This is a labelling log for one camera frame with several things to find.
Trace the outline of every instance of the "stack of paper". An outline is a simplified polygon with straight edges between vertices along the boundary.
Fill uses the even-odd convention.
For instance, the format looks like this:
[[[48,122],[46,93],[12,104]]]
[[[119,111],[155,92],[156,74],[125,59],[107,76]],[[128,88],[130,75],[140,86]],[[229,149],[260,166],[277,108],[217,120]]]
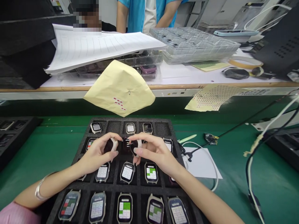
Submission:
[[[72,27],[53,24],[57,39],[55,56],[47,74],[57,75],[91,63],[140,50],[165,50],[167,45],[141,32],[91,35],[90,32],[75,32]]]

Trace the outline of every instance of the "tape roll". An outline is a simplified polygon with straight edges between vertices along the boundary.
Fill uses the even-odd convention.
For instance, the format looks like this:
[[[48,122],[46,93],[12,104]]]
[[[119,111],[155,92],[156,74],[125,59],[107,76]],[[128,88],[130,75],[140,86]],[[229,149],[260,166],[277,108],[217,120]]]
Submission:
[[[256,60],[254,58],[247,58],[247,57],[242,57],[242,56],[233,56],[228,63],[230,63],[231,65],[234,65],[236,67],[239,68],[244,68],[244,69],[254,69],[256,67],[260,67],[263,65],[263,63],[259,60]]]

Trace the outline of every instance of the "black foam tray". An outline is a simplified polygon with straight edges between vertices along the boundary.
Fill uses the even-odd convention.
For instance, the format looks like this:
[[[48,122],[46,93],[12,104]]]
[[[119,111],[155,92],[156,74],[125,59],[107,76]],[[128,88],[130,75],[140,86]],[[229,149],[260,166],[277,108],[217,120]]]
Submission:
[[[4,139],[7,135],[13,136],[5,146],[0,146],[0,171],[4,169],[19,151],[36,126],[42,122],[42,119],[37,117],[0,117],[0,127],[7,121],[14,121],[14,123],[8,130],[0,130],[0,140]],[[24,122],[24,125],[19,130],[14,130],[20,122]]]
[[[92,122],[100,122],[102,126],[102,133],[93,134],[90,129],[90,124]],[[173,141],[173,155],[178,160],[180,164],[183,165],[183,159],[179,151],[179,146],[175,137],[173,126],[170,120],[167,119],[148,119],[148,118],[103,118],[94,117],[91,119],[85,135],[81,141],[78,151],[75,155],[73,163],[76,163],[85,152],[85,148],[90,138],[99,138],[108,132],[118,133],[122,138],[130,136],[126,134],[125,125],[126,123],[133,122],[136,127],[136,133],[142,132],[143,123],[151,123],[153,126],[153,135],[168,138]],[[146,183],[144,176],[144,165],[147,159],[142,158],[140,165],[137,166],[136,172],[134,174],[133,181],[128,185],[122,183],[120,180],[120,171],[122,165],[125,161],[132,162],[132,154],[126,154],[123,151],[123,142],[119,141],[117,150],[119,155],[113,160],[110,167],[109,178],[106,183],[96,183],[95,175],[96,172],[88,174],[85,180],[74,181],[63,191],[61,191],[54,203],[52,211],[47,220],[47,224],[52,223],[62,223],[58,219],[58,213],[62,205],[63,199],[66,194],[71,190],[81,190],[81,199],[78,204],[77,212],[70,223],[89,223],[88,215],[90,208],[90,200],[95,192],[105,191],[106,199],[106,215],[103,223],[115,223],[117,224],[116,213],[117,213],[117,200],[119,194],[131,193],[133,197],[133,219],[132,224],[145,224],[146,220],[146,208],[147,202],[150,194],[152,193],[156,197],[162,197],[165,210],[164,210],[164,224],[171,224],[171,217],[168,208],[167,197],[178,196],[186,209],[190,223],[201,224],[203,223],[200,210],[188,197],[188,195],[181,189],[178,185],[171,185],[169,181],[169,176],[163,173],[158,168],[159,181],[157,184]]]

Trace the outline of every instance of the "yellow paper with red dots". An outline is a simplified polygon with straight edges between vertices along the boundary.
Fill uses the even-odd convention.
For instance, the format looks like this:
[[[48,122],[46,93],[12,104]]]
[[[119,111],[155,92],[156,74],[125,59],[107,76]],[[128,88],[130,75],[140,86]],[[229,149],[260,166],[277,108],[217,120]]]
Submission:
[[[84,99],[125,117],[151,105],[155,96],[134,68],[114,60],[89,89]]]

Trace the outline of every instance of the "forearm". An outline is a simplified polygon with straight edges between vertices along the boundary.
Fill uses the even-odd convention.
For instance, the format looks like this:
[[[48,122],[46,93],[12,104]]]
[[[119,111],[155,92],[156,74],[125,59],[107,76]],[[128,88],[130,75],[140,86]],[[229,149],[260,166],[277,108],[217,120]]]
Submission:
[[[71,182],[80,178],[83,174],[80,173],[78,164],[74,164],[63,171],[54,173],[48,176],[40,187],[40,195],[44,198],[49,198],[62,191]],[[15,199],[14,202],[24,206],[28,209],[35,209],[45,201],[36,198],[35,191],[40,181],[31,185],[22,191]]]
[[[156,28],[169,27],[180,4],[181,0],[168,3],[165,7],[163,16],[156,25]]]
[[[199,182],[184,167],[179,168],[174,179],[212,224],[244,224],[221,198]]]
[[[122,3],[117,2],[116,31],[126,33],[126,24],[129,9]]]

